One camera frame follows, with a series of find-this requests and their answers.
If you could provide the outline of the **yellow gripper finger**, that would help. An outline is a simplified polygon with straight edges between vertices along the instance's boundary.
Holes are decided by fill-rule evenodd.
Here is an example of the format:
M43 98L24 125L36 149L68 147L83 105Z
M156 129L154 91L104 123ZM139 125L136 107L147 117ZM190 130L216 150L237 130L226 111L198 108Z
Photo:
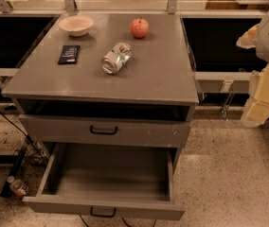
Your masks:
M237 41L236 46L244 49L256 47L259 24L250 27Z
M269 118L269 63L260 72L252 72L248 93L241 122L245 127L254 128Z

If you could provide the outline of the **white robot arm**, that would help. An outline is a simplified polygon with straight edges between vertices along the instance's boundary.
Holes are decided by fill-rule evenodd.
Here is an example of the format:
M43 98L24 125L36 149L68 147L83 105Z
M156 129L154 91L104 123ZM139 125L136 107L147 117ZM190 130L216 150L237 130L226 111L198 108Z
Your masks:
M261 21L250 27L236 42L237 47L255 48L259 59L267 62L260 71L253 71L249 81L249 98L244 105L241 122L257 127L269 118L269 10Z

